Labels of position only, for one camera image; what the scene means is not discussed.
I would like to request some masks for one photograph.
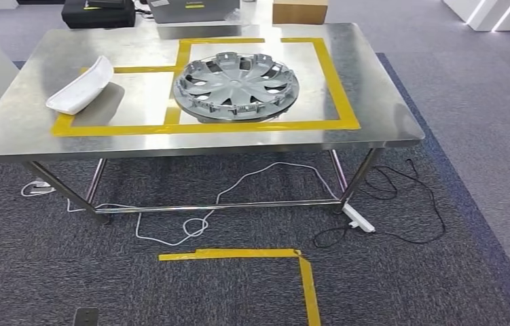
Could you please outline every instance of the blue carpet border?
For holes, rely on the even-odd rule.
[[[435,162],[439,175],[445,182],[456,208],[467,223],[467,227],[475,239],[477,248],[489,266],[491,273],[499,283],[500,289],[510,305],[510,260],[507,254],[479,210],[477,203],[452,166],[449,158],[439,144],[439,141],[431,131],[431,128],[429,128],[429,125],[421,115],[415,102],[403,85],[401,78],[393,69],[390,61],[384,53],[377,53],[377,57],[423,129],[426,139],[422,142],[422,146]]]

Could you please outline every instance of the black cable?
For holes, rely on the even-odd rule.
[[[153,16],[152,16],[153,13],[150,10],[144,10],[144,9],[141,9],[141,8],[135,8],[134,12],[140,14],[141,17],[143,17],[144,19],[154,19]]]
[[[415,245],[424,245],[424,244],[436,241],[436,240],[440,239],[442,236],[444,236],[446,234],[446,232],[447,232],[447,227],[446,227],[445,221],[443,220],[443,217],[441,216],[441,213],[439,212],[439,208],[437,207],[437,201],[435,199],[435,193],[433,192],[433,190],[429,186],[427,186],[424,182],[419,180],[419,174],[418,174],[418,171],[415,168],[413,160],[408,159],[408,160],[406,160],[406,162],[411,166],[411,169],[414,171],[414,174],[415,174],[414,177],[412,177],[412,176],[410,176],[410,175],[408,175],[406,173],[403,173],[401,171],[395,170],[395,169],[393,169],[393,168],[391,168],[390,166],[387,166],[387,165],[375,165],[375,166],[373,166],[371,168],[372,170],[376,170],[380,174],[382,174],[385,177],[385,179],[389,182],[389,184],[390,184],[390,186],[392,187],[393,190],[382,189],[382,188],[379,188],[379,187],[375,187],[372,184],[370,184],[368,181],[365,180],[365,184],[368,185],[369,187],[371,187],[371,188],[373,188],[375,190],[378,190],[380,192],[386,192],[386,193],[392,194],[390,197],[378,197],[378,196],[370,194],[369,192],[366,192],[364,190],[361,190],[361,192],[363,192],[364,194],[367,194],[368,196],[371,196],[372,198],[375,198],[377,200],[391,200],[391,199],[396,198],[399,195],[399,190],[398,190],[397,186],[393,183],[393,180],[383,171],[384,169],[389,170],[389,171],[391,171],[393,173],[396,173],[398,175],[401,175],[402,177],[411,179],[412,181],[415,181],[416,183],[422,185],[428,191],[429,198],[431,199],[431,202],[433,203],[433,210],[435,211],[435,214],[437,215],[437,217],[439,218],[439,221],[441,222],[441,232],[438,233],[436,236],[432,237],[431,239],[423,240],[423,241],[409,240],[409,239],[406,239],[406,238],[404,238],[404,237],[402,237],[402,236],[400,236],[398,234],[391,233],[391,232],[377,232],[377,231],[375,231],[375,232],[372,232],[372,233],[366,233],[365,235],[371,236],[371,235],[376,235],[376,234],[384,234],[384,235],[387,235],[387,236],[394,236],[395,238],[401,239],[402,241],[406,241],[408,243],[412,243],[412,244],[415,244]],[[354,228],[350,227],[349,225],[345,225],[345,226],[340,226],[338,228],[331,228],[331,229],[328,229],[328,230],[323,230],[323,231],[319,232],[318,234],[314,235],[314,237],[312,239],[312,242],[313,242],[314,246],[317,247],[317,248],[322,248],[322,249],[329,248],[329,247],[332,247],[333,245],[336,245],[337,243],[341,242],[344,239],[344,237],[346,236],[347,231],[348,230],[353,230],[353,229]],[[330,232],[335,232],[335,231],[342,231],[341,236],[335,242],[327,244],[327,245],[320,245],[318,243],[317,239],[321,235],[326,234],[326,233],[330,233]]]

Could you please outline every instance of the carpet floor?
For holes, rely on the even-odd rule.
[[[67,28],[60,11],[0,10],[0,47],[27,60]],[[357,23],[388,56],[510,258],[510,32],[476,33],[441,0],[331,0],[326,21]]]
[[[365,154],[340,152],[349,174]],[[380,163],[411,173],[408,158],[435,192],[447,234],[416,245],[349,232],[328,249],[315,248],[312,237],[347,222],[328,208],[219,211],[201,237],[172,248],[136,239],[135,214],[101,226],[84,213],[67,213],[60,194],[23,198],[19,191],[32,179],[30,174],[19,165],[0,164],[0,325],[70,325],[80,307],[99,308],[102,326],[307,323],[296,259],[163,262],[156,257],[196,248],[302,250],[312,264],[323,325],[510,325],[510,298],[500,283],[501,276],[510,276],[490,265],[428,144],[390,149]],[[97,200],[141,206],[208,204],[241,175],[275,161],[313,165],[336,185],[327,153],[123,159],[109,162]],[[48,166],[70,186],[85,189],[96,162]],[[375,173],[369,180],[388,186]],[[434,237],[441,225],[429,194],[408,179],[393,181],[400,189],[398,198],[383,202],[358,194],[353,206],[379,231],[411,240]],[[319,197],[327,198],[327,193],[311,171],[277,166],[247,179],[222,200]],[[145,214],[141,235],[177,241],[183,221],[200,216]],[[319,241],[339,237],[326,234]]]

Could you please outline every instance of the white curved object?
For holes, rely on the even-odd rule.
[[[103,91],[111,81],[113,72],[109,59],[99,56],[84,74],[51,96],[47,100],[47,107],[64,114],[79,113]]]

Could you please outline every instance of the cardboard box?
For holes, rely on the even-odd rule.
[[[329,0],[273,0],[273,24],[323,24]]]

